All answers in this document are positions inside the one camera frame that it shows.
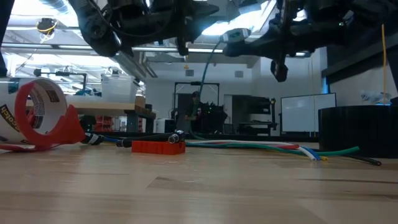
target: black trash can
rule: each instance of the black trash can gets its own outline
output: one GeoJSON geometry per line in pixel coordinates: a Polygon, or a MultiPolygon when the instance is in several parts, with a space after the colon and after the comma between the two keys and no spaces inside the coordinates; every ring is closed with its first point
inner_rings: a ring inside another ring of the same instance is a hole
{"type": "Polygon", "coordinates": [[[321,151],[359,146],[357,155],[398,158],[398,107],[339,106],[318,111],[321,151]]]}

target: blue cable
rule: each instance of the blue cable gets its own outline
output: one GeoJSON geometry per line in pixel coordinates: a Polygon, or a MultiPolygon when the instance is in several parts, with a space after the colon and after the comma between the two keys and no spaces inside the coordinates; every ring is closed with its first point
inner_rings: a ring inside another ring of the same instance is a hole
{"type": "Polygon", "coordinates": [[[309,147],[305,147],[305,146],[300,146],[303,149],[307,150],[309,153],[311,153],[316,159],[317,161],[321,160],[321,157],[318,155],[318,153],[316,153],[314,150],[310,149],[309,147]]]}
{"type": "Polygon", "coordinates": [[[112,138],[108,138],[108,137],[105,137],[104,138],[104,142],[118,142],[119,140],[118,139],[112,139],[112,138]]]}

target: person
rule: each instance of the person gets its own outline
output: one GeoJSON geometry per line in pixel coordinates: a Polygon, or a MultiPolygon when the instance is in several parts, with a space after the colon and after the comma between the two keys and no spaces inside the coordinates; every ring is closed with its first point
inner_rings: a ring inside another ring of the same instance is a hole
{"type": "Polygon", "coordinates": [[[194,133],[200,133],[202,128],[203,120],[203,103],[200,102],[200,96],[198,91],[192,93],[192,104],[190,104],[185,110],[185,120],[191,122],[191,129],[194,133]]]}

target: doorway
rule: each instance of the doorway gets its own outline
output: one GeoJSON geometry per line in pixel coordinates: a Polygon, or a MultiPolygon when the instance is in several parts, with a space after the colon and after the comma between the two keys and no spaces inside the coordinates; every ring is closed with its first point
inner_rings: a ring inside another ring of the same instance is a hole
{"type": "Polygon", "coordinates": [[[190,122],[187,122],[185,117],[185,111],[192,104],[192,94],[189,93],[177,93],[177,129],[184,132],[189,132],[190,122]]]}
{"type": "Polygon", "coordinates": [[[232,125],[235,130],[238,129],[239,123],[250,122],[247,105],[248,97],[250,96],[232,95],[232,125]]]}

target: laboratory room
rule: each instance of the laboratory room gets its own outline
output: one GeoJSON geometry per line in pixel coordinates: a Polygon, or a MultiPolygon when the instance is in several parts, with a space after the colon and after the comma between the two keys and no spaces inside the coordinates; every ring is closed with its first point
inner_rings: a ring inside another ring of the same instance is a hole
{"type": "Polygon", "coordinates": [[[9,0],[1,223],[396,223],[398,0],[9,0]]]}

